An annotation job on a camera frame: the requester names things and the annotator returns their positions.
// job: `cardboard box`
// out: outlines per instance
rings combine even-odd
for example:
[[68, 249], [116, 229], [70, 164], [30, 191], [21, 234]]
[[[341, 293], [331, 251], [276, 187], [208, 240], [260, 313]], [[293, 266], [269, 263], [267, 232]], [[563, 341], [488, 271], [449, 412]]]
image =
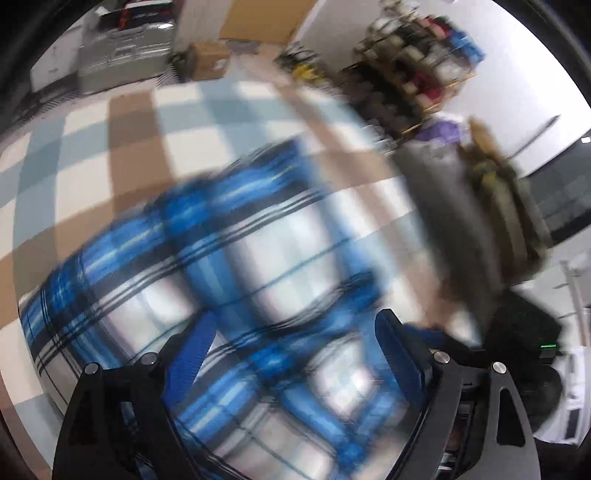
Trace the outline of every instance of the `cardboard box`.
[[187, 74], [193, 80], [223, 77], [230, 63], [230, 49], [224, 41], [197, 41], [189, 45]]

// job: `metal screw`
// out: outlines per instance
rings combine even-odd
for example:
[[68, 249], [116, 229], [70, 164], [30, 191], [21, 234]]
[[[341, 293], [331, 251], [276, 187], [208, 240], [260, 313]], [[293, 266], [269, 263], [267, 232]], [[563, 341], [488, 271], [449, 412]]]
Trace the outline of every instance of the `metal screw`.
[[493, 363], [492, 369], [498, 374], [504, 374], [505, 372], [507, 372], [507, 367], [505, 366], [505, 364], [502, 364], [501, 362]]
[[449, 355], [445, 352], [442, 352], [441, 350], [435, 352], [435, 354], [433, 355], [433, 358], [439, 364], [449, 363]]
[[88, 364], [84, 367], [84, 373], [86, 375], [92, 375], [97, 373], [99, 370], [99, 364], [96, 364], [94, 362], [92, 362], [91, 364]]
[[148, 352], [143, 354], [139, 361], [142, 362], [142, 365], [154, 365], [157, 359], [158, 355], [156, 355], [154, 352]]

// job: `tiled floor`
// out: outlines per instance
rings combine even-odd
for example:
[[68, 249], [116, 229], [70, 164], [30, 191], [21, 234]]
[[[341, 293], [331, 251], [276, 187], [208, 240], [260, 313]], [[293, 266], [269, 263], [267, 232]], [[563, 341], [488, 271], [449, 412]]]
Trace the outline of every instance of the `tiled floor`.
[[[278, 85], [287, 85], [291, 82], [291, 77], [281, 71], [273, 60], [279, 55], [283, 46], [273, 44], [261, 44], [258, 47], [258, 53], [234, 55], [230, 58], [230, 65], [226, 72], [226, 77], [236, 80], [253, 80], [261, 82], [272, 82]], [[12, 144], [19, 137], [32, 131], [35, 125], [49, 118], [64, 117], [70, 111], [89, 105], [94, 102], [108, 100], [115, 96], [121, 96], [128, 93], [137, 93], [156, 88], [156, 79], [148, 79], [140, 82], [121, 85], [104, 92], [95, 93], [82, 98], [68, 100], [52, 110], [36, 116], [33, 120], [22, 127], [3, 135], [0, 140], [0, 154], [4, 149]]]

